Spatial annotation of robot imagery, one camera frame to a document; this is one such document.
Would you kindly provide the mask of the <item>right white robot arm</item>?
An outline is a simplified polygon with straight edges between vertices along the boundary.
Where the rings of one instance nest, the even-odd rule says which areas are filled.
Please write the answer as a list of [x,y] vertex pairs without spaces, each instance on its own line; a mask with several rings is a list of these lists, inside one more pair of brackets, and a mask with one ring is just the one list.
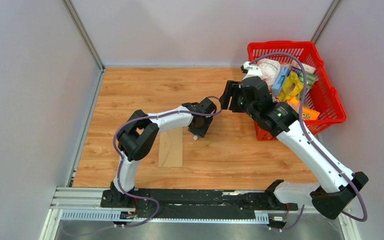
[[250,116],[261,129],[292,150],[317,178],[316,183],[275,180],[266,189],[269,208],[307,205],[334,220],[354,198],[362,199],[360,190],[369,181],[368,176],[352,171],[329,153],[291,106],[273,102],[265,81],[257,76],[229,80],[219,101],[223,110]]

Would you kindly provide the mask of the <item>brown paper envelope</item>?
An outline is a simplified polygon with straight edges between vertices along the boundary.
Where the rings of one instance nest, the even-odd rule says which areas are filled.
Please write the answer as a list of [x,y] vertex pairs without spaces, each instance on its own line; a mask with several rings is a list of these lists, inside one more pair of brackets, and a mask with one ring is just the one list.
[[183,128],[178,127],[159,135],[158,167],[183,166]]

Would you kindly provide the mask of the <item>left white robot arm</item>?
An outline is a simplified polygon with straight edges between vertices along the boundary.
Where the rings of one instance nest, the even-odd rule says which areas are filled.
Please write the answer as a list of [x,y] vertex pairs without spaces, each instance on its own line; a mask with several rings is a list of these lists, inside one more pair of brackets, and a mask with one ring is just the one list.
[[110,189],[103,194],[101,205],[125,208],[132,203],[131,190],[135,187],[139,163],[149,154],[158,135],[187,128],[193,135],[203,138],[213,117],[220,113],[212,96],[158,113],[136,110],[114,134],[112,143],[119,156],[119,163]]

